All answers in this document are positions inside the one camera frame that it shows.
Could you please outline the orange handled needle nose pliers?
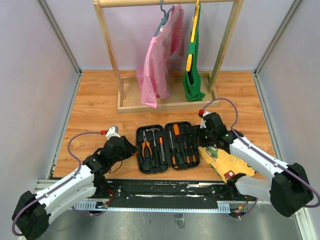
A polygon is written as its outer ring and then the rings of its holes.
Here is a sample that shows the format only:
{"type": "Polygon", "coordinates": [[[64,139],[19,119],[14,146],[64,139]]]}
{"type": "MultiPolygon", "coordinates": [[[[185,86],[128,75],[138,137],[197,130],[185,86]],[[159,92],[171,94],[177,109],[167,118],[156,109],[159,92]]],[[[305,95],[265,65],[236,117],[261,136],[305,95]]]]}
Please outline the orange handled needle nose pliers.
{"type": "Polygon", "coordinates": [[[143,131],[142,157],[144,160],[152,157],[152,149],[150,146],[150,142],[148,142],[145,130],[143,131]]]}

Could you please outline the claw hammer black handle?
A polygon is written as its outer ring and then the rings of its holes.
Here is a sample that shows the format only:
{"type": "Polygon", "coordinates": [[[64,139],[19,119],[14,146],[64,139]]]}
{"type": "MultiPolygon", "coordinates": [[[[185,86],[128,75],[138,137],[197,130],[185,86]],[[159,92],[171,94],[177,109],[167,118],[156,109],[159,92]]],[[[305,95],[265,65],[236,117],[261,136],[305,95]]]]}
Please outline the claw hammer black handle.
{"type": "Polygon", "coordinates": [[[152,132],[152,135],[153,135],[153,145],[156,146],[157,144],[156,144],[155,132],[156,132],[156,131],[160,131],[160,129],[157,128],[157,127],[151,127],[151,128],[149,128],[149,129],[146,129],[146,131],[147,131],[147,132],[152,132]]]}

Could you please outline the black plastic tool case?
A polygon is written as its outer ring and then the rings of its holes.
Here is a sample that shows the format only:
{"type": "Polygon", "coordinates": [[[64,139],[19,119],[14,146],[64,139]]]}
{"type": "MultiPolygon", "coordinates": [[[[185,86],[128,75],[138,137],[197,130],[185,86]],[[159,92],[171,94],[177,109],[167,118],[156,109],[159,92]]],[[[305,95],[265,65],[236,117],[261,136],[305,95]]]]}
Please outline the black plastic tool case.
{"type": "Polygon", "coordinates": [[[167,123],[165,126],[160,124],[146,125],[141,126],[136,130],[136,145],[137,145],[137,163],[139,170],[143,174],[157,174],[163,173],[167,171],[169,168],[172,168],[176,171],[179,170],[188,170],[195,168],[200,165],[200,154],[198,151],[199,143],[199,126],[192,125],[188,121],[180,121],[180,122],[171,122],[167,123]],[[177,140],[174,133],[173,125],[178,124],[179,132],[180,132],[180,143],[177,146],[177,140]],[[153,133],[151,131],[146,131],[149,128],[159,128],[160,131],[155,132],[155,141],[156,146],[154,146],[153,142],[153,133]],[[143,159],[142,155],[142,144],[143,144],[143,131],[145,131],[147,136],[147,141],[150,142],[150,147],[152,150],[152,157],[143,159]],[[176,153],[176,159],[178,162],[178,169],[175,169],[172,163],[172,146],[169,131],[172,134],[173,146],[176,153]],[[162,154],[161,154],[161,146],[160,146],[160,137],[163,139],[163,147],[165,153],[165,162],[162,162],[162,154]],[[185,154],[185,146],[184,141],[186,143],[186,147],[188,150],[188,155],[190,158],[190,164],[187,163],[186,154],[185,154]],[[190,146],[193,146],[194,154],[196,158],[196,162],[193,162],[192,155],[190,152],[190,146]]]}

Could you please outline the black orange handled screwdriver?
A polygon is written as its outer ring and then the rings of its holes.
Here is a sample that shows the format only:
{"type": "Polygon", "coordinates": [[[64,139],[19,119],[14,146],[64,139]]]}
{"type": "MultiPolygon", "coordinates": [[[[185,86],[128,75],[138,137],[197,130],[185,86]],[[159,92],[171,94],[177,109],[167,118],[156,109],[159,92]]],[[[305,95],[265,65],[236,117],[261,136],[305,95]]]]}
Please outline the black orange handled screwdriver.
{"type": "Polygon", "coordinates": [[[176,158],[176,150],[174,148],[174,144],[173,144],[173,138],[172,138],[172,133],[171,131],[169,131],[169,137],[170,137],[170,142],[171,142],[171,156],[172,156],[172,164],[173,164],[173,168],[174,169],[178,169],[179,168],[179,164],[176,158]]]}

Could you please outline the orange handled awl screwdriver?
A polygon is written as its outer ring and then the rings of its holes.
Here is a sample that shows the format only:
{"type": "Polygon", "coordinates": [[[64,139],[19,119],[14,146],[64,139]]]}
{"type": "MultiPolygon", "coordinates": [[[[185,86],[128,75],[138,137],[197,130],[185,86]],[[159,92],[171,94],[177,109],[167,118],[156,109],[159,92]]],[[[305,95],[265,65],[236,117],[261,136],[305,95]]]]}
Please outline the orange handled awl screwdriver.
{"type": "Polygon", "coordinates": [[[174,134],[175,134],[177,146],[180,146],[180,129],[179,129],[178,124],[174,124],[173,125],[173,131],[174,131],[174,134]]]}

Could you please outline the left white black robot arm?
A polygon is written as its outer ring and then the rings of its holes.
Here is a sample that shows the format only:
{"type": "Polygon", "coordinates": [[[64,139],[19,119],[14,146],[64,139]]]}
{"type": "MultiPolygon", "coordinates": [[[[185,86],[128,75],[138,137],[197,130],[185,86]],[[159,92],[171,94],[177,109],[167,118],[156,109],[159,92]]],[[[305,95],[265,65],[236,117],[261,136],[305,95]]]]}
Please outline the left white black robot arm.
{"type": "Polygon", "coordinates": [[[130,158],[136,151],[136,146],[125,136],[111,136],[103,147],[97,148],[66,177],[37,193],[26,191],[20,196],[11,217],[12,233],[36,240],[58,216],[78,202],[110,194],[105,174],[114,164],[130,158]]]}

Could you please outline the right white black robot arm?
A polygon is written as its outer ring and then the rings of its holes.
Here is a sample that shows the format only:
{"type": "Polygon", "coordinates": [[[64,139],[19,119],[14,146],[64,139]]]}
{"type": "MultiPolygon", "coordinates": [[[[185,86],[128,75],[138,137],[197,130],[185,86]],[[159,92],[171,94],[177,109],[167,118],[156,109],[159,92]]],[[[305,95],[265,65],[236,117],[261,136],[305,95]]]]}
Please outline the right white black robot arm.
{"type": "Polygon", "coordinates": [[[216,147],[240,158],[265,177],[261,180],[242,172],[229,177],[226,193],[230,199],[251,196],[267,201],[284,217],[292,216],[313,200],[307,174],[300,164],[288,164],[274,158],[252,144],[241,132],[228,130],[216,112],[200,110],[198,115],[201,117],[199,146],[216,147]]]}

